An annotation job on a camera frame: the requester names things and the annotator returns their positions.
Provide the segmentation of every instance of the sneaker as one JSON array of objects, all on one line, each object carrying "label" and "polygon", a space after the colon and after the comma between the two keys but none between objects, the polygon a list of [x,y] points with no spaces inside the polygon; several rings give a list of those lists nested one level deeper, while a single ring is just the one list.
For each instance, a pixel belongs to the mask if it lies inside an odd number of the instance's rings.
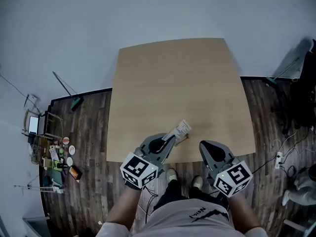
[{"label": "sneaker", "polygon": [[168,169],[166,175],[168,183],[170,183],[172,180],[178,180],[178,173],[173,168]]},{"label": "sneaker", "polygon": [[284,195],[283,195],[283,199],[282,199],[282,205],[285,206],[287,204],[287,202],[290,200],[290,198],[288,197],[290,191],[289,190],[286,190],[284,192]]},{"label": "sneaker", "polygon": [[201,176],[196,176],[192,181],[192,187],[197,187],[199,190],[202,188],[203,178]]}]

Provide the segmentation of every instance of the dark wood floorboard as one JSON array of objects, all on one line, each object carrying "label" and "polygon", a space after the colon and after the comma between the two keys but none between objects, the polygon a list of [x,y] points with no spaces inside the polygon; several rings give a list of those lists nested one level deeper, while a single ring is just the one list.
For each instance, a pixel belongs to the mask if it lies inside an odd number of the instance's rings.
[{"label": "dark wood floorboard", "polygon": [[[239,157],[245,160],[251,170],[255,170],[266,161],[272,159],[286,139],[282,135],[282,118],[279,114],[271,113],[271,107],[277,106],[274,90],[261,80],[242,80],[247,96],[254,136],[256,153]],[[288,91],[290,82],[281,82],[281,87]],[[100,229],[98,222],[104,222],[108,211],[119,198],[124,189],[121,177],[120,163],[106,161],[107,128],[110,110],[111,92],[84,96],[84,102],[74,113],[70,111],[71,100],[55,102],[52,112],[64,120],[64,136],[70,138],[75,145],[73,156],[75,165],[83,172],[77,183],[69,174],[65,177],[65,194],[45,194],[46,207],[54,224],[61,229],[64,236],[74,236],[90,227],[97,233]],[[55,132],[60,131],[56,123],[52,127]],[[304,138],[307,129],[302,127],[282,147],[286,153],[295,142]],[[287,170],[294,165],[297,170],[316,163],[315,153],[304,150],[316,150],[315,135],[309,133],[306,140],[296,146],[298,152],[293,152],[285,163]],[[169,164],[178,171],[183,183],[183,194],[188,195],[188,188],[192,178],[198,174],[207,176],[207,170],[202,162]],[[281,170],[274,169],[274,160],[267,163],[254,174],[248,185],[245,196],[256,214],[260,217],[262,226],[269,236],[301,236],[302,234],[285,227],[283,219],[290,219],[296,223],[306,222],[308,217],[315,214],[314,206],[299,206],[289,202],[281,205],[282,195],[288,187],[289,180]],[[167,185],[165,174],[150,182],[147,187],[161,196]],[[205,183],[203,191],[212,192]],[[140,231],[145,224],[145,213],[150,195],[143,191],[139,201],[132,233]],[[157,202],[153,200],[149,213]]]}]

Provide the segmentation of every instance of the small screen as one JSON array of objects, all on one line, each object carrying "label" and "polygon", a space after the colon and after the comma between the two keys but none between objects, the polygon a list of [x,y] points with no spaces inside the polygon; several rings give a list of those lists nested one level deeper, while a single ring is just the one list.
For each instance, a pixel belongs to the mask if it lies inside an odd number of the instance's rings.
[{"label": "small screen", "polygon": [[30,117],[29,133],[38,133],[39,118]]}]

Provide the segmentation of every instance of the white paper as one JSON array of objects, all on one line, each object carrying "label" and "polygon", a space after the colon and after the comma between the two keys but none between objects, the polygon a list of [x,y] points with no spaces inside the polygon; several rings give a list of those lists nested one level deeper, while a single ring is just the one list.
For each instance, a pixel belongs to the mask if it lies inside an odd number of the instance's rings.
[{"label": "white paper", "polygon": [[176,144],[183,140],[184,136],[186,136],[191,130],[191,127],[185,120],[182,120],[180,124],[177,125],[175,129],[173,129],[170,133],[166,134],[162,140],[167,141],[172,135],[176,136]]},{"label": "white paper", "polygon": [[55,147],[51,147],[49,149],[49,152],[50,152],[50,157],[51,157],[52,160],[59,160],[58,154],[57,154],[57,150],[56,150]]}]

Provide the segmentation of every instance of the person's arm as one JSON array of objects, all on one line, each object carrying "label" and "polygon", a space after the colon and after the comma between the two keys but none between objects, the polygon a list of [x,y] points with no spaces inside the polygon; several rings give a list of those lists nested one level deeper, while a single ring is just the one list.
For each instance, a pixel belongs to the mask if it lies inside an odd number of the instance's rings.
[{"label": "person's arm", "polygon": [[141,190],[134,190],[126,187],[123,194],[110,210],[106,222],[117,223],[131,229],[136,215],[137,204]]},{"label": "person's arm", "polygon": [[258,217],[241,193],[228,198],[228,203],[237,231],[244,234],[253,228],[261,227]]}]

